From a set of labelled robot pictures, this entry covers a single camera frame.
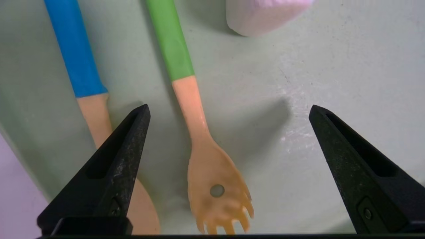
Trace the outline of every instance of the light gray table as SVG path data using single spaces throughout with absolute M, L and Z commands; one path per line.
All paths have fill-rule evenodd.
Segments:
M 197 233 L 190 140 L 145 3 L 79 3 L 113 125 L 150 107 L 139 176 L 162 231 Z M 425 1 L 317 0 L 257 38 L 228 29 L 224 0 L 176 4 L 211 133 L 251 190 L 252 233 L 354 231 L 308 121 L 313 104 L 425 182 Z M 0 124 L 48 199 L 95 151 L 41 0 L 0 2 Z

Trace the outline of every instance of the blue handle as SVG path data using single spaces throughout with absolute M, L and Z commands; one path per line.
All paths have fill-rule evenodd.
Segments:
M 44 0 L 75 97 L 107 93 L 91 53 L 77 0 Z

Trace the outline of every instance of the hole in spork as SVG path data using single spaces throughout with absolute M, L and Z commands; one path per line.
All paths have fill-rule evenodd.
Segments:
M 213 197 L 221 197 L 224 194 L 224 187 L 220 184 L 216 184 L 211 187 L 210 194 Z

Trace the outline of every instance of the pink sponge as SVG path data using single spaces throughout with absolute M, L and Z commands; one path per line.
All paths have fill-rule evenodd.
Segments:
M 244 36 L 272 31 L 307 9 L 314 0 L 226 0 L 227 24 Z

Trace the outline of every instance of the plastic utensil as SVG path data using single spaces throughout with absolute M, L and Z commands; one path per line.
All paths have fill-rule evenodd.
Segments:
M 248 211 L 254 216 L 248 187 L 230 157 L 217 145 L 208 130 L 189 51 L 181 30 L 173 0 L 147 0 L 147 6 L 192 140 L 192 153 L 187 171 L 190 208 L 200 232 L 204 224 L 210 234 L 217 226 L 234 234 L 233 222 L 239 220 L 249 230 Z M 211 190 L 224 188 L 214 197 Z
M 99 148 L 112 133 L 106 106 L 108 91 L 100 81 L 78 2 L 45 0 L 45 5 L 78 105 Z M 127 217 L 133 225 L 133 235 L 160 232 L 155 207 L 138 179 L 134 183 Z

